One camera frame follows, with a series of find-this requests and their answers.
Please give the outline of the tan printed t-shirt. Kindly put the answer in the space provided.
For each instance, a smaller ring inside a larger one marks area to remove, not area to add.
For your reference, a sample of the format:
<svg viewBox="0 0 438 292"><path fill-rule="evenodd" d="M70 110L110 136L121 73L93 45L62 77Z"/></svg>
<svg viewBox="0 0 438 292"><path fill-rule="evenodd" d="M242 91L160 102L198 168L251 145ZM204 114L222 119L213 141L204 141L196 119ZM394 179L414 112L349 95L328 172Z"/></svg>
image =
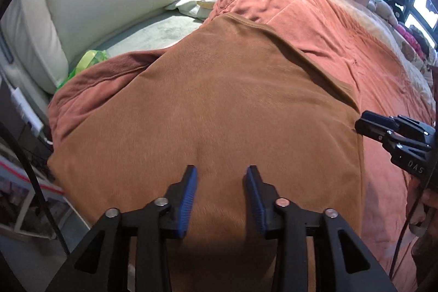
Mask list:
<svg viewBox="0 0 438 292"><path fill-rule="evenodd" d="M190 164L187 235L170 242L175 291L267 291L275 243L261 238L244 175L298 206L362 229L362 141L349 85L269 27L219 16L159 56L55 146L50 170L76 209L144 207Z"/></svg>

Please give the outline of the pile of plush toys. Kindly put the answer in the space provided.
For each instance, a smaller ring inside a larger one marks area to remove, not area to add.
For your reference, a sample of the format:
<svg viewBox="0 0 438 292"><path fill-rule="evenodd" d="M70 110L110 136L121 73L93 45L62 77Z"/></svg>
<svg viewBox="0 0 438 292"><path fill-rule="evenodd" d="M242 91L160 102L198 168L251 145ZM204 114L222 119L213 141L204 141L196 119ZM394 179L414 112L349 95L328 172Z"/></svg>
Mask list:
<svg viewBox="0 0 438 292"><path fill-rule="evenodd" d="M367 8L380 18L384 19L390 26L400 34L403 39L414 49L419 58L426 64L437 66L437 52L431 46L424 34L414 25L406 26L399 21L396 15L401 15L401 11L390 6L387 0L370 0Z"/></svg>

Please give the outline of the white power strip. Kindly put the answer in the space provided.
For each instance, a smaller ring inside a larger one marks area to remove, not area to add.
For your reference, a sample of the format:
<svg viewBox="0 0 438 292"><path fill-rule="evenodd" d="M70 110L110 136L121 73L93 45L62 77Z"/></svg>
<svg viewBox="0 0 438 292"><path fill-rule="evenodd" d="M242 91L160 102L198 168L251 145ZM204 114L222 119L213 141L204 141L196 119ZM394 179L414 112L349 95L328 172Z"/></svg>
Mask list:
<svg viewBox="0 0 438 292"><path fill-rule="evenodd" d="M44 134L44 124L42 120L33 111L32 107L27 102L27 99L24 97L22 91L18 87L13 89L11 92L11 102L17 109L24 123L30 126L31 133L36 138L43 140L45 144L52 146L53 142Z"/></svg>

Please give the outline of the green yellow bag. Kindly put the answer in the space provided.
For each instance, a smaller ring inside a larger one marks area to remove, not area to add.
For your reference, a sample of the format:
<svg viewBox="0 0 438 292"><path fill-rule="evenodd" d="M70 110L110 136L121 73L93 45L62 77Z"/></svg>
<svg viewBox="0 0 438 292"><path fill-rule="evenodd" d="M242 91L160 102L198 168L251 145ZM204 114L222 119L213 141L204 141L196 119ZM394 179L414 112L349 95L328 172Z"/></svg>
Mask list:
<svg viewBox="0 0 438 292"><path fill-rule="evenodd" d="M81 57L71 72L69 72L68 77L56 88L56 91L60 90L67 82L69 82L74 76L78 75L82 71L108 59L109 56L106 50L88 50Z"/></svg>

